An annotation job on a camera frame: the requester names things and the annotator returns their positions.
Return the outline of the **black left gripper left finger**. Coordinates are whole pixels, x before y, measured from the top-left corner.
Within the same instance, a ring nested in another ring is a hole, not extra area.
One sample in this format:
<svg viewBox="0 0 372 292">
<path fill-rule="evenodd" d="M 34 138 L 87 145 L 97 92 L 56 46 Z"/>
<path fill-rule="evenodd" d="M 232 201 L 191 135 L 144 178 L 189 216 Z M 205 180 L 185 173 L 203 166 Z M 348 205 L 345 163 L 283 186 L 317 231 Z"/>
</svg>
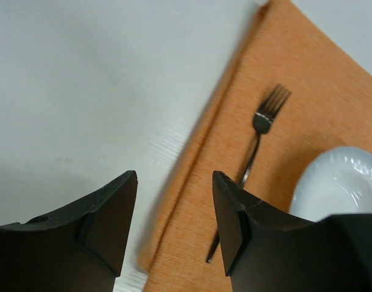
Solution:
<svg viewBox="0 0 372 292">
<path fill-rule="evenodd" d="M 27 223 L 0 226 L 0 291 L 112 291 L 137 187 L 129 170 Z"/>
</svg>

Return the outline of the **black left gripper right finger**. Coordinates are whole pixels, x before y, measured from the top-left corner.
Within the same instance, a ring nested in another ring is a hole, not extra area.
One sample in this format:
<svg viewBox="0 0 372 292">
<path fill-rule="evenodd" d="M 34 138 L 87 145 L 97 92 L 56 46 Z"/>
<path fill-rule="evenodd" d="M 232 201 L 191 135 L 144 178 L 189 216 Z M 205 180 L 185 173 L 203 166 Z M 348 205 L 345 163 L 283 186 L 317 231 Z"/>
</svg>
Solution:
<svg viewBox="0 0 372 292">
<path fill-rule="evenodd" d="M 233 291 L 372 291 L 372 214 L 311 222 L 212 175 L 225 274 Z"/>
</svg>

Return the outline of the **white ceramic plate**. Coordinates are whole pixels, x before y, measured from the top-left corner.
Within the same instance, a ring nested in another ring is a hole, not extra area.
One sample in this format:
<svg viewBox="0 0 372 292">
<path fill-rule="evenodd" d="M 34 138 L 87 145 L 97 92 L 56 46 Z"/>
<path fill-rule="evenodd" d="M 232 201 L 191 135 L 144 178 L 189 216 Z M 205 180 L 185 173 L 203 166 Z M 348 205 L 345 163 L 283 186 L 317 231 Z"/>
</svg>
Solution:
<svg viewBox="0 0 372 292">
<path fill-rule="evenodd" d="M 317 156 L 295 186 L 289 214 L 309 221 L 372 214 L 372 154 L 345 146 Z"/>
</svg>

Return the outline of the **black metal fork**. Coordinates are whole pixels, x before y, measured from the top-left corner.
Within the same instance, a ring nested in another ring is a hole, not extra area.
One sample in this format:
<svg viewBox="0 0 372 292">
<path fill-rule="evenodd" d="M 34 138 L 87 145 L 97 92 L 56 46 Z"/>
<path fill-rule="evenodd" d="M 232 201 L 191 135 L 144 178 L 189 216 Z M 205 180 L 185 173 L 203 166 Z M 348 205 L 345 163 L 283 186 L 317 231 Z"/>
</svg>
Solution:
<svg viewBox="0 0 372 292">
<path fill-rule="evenodd" d="M 287 102 L 291 93 L 292 92 L 290 90 L 278 83 L 271 93 L 269 93 L 268 96 L 261 102 L 257 111 L 255 112 L 252 125 L 256 135 L 256 143 L 245 168 L 241 171 L 240 177 L 237 180 L 237 185 L 241 189 L 244 188 L 250 176 L 250 172 L 261 143 L 261 137 L 270 131 L 274 121 L 276 120 L 276 117 L 278 116 L 278 113 Z"/>
</svg>

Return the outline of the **orange cloth placemat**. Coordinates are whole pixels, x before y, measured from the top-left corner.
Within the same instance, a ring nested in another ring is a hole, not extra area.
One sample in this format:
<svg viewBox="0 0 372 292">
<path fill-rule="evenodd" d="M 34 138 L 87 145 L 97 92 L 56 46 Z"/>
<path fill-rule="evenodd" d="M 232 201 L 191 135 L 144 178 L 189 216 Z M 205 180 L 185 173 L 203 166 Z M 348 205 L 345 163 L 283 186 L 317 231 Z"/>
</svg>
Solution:
<svg viewBox="0 0 372 292">
<path fill-rule="evenodd" d="M 145 291 L 230 291 L 222 256 L 206 255 L 216 231 L 212 173 L 239 176 L 251 153 L 253 116 L 277 85 L 291 91 L 264 136 L 246 189 L 287 210 L 320 152 L 352 145 L 372 153 L 372 76 L 291 1 L 256 14 L 181 155 L 139 265 Z"/>
</svg>

